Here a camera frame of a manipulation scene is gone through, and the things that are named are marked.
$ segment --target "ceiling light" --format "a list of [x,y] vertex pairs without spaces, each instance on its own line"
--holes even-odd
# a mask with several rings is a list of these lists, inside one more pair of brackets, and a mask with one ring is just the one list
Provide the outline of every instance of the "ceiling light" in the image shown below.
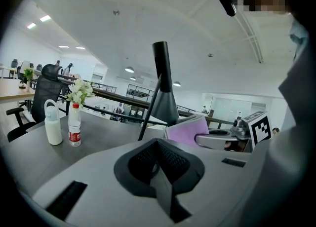
[[51,17],[50,16],[45,16],[45,17],[42,17],[42,18],[40,18],[40,20],[42,21],[42,22],[45,22],[45,21],[47,21],[47,20],[49,20],[49,19],[51,19]]
[[35,27],[35,26],[36,26],[35,23],[31,23],[31,24],[28,26],[28,29],[31,29],[31,28],[33,28],[33,27]]
[[132,67],[127,67],[125,68],[125,71],[129,72],[129,73],[133,73],[134,72],[134,68]]
[[177,87],[181,87],[181,84],[180,84],[180,82],[178,82],[178,81],[175,81],[175,82],[173,83],[173,85],[174,85],[174,86],[177,86]]

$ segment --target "person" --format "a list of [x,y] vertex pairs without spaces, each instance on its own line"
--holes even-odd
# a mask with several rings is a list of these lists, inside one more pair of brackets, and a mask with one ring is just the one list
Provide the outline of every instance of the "person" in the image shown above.
[[206,109],[206,106],[205,106],[205,105],[203,106],[202,113],[207,114],[207,109]]
[[63,75],[69,76],[69,75],[70,75],[70,68],[71,68],[72,66],[73,66],[73,64],[70,63],[70,64],[68,65],[68,67],[66,67],[66,68],[64,69]]
[[273,136],[276,136],[279,132],[280,132],[280,129],[279,129],[279,128],[274,128],[274,129],[272,130]]

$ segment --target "white bottle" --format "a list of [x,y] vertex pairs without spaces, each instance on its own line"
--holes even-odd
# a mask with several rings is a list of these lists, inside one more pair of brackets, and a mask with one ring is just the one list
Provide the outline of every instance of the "white bottle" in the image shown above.
[[72,146],[79,146],[81,144],[80,134],[81,116],[79,110],[79,103],[73,103],[69,110],[68,127],[69,127],[69,142]]
[[[54,104],[54,106],[47,107],[48,103]],[[63,138],[61,136],[59,110],[57,104],[53,100],[47,100],[44,104],[45,110],[45,129],[48,142],[51,145],[59,145]]]

